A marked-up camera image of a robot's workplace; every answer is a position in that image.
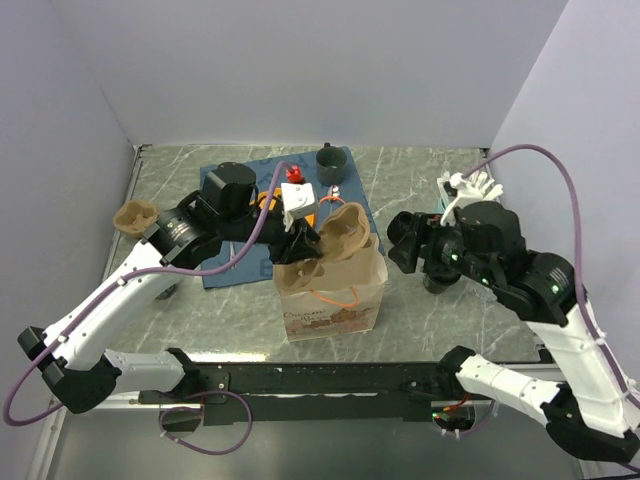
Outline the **cream paper gift bag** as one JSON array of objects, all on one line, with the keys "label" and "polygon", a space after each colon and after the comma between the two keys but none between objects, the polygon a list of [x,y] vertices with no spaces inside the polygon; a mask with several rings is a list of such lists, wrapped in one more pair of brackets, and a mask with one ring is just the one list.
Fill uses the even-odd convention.
[{"label": "cream paper gift bag", "polygon": [[374,328],[381,307],[388,270],[377,233],[375,270],[369,283],[339,291],[307,291],[280,297],[287,340],[297,342],[360,333]]}]

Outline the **dark translucent coffee cup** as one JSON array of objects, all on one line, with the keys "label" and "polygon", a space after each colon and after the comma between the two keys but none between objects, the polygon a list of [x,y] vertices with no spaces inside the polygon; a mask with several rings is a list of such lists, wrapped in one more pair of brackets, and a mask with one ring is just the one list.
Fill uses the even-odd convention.
[{"label": "dark translucent coffee cup", "polygon": [[429,293],[439,295],[455,285],[460,278],[459,274],[432,276],[425,273],[423,275],[423,286]]}]

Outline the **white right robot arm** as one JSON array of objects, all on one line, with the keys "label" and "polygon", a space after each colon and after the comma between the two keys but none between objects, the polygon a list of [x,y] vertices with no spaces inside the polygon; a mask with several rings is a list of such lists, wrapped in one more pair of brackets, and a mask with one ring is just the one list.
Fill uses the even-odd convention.
[{"label": "white right robot arm", "polygon": [[538,380],[456,346],[437,364],[446,397],[482,395],[542,426],[568,454],[588,461],[629,463],[639,451],[639,406],[602,331],[574,267],[553,253],[530,250],[517,214],[497,202],[502,188],[485,174],[440,180],[450,203],[441,214],[402,211],[387,228],[388,257],[405,274],[424,273],[441,293],[461,278],[488,288],[541,340],[564,379]]}]

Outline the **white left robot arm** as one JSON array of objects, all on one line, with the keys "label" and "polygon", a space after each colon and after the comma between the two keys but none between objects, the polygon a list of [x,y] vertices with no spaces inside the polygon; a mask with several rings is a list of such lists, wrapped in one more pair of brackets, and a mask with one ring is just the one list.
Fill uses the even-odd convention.
[{"label": "white left robot arm", "polygon": [[[318,209],[317,195],[310,183],[280,183],[288,167],[277,165],[265,199],[259,200],[251,168],[219,165],[199,189],[162,212],[121,266],[71,313],[45,329],[29,327],[19,335],[30,368],[40,371],[64,407],[81,414],[116,393],[158,391],[177,402],[197,393],[199,369],[181,349],[134,354],[114,351],[109,344],[182,278],[224,273],[255,244],[268,247],[273,264],[320,258],[319,235],[307,221]],[[224,242],[242,247],[225,264],[201,269]]]}]

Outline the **brown cardboard cup carrier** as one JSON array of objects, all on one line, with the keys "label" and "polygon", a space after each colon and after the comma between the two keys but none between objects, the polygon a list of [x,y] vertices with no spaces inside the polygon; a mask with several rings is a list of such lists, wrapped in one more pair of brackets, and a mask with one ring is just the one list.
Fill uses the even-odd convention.
[{"label": "brown cardboard cup carrier", "polygon": [[364,285],[375,270],[375,241],[364,207],[355,202],[330,214],[320,230],[322,257],[274,267],[274,284],[281,297],[311,290],[333,292]]}]

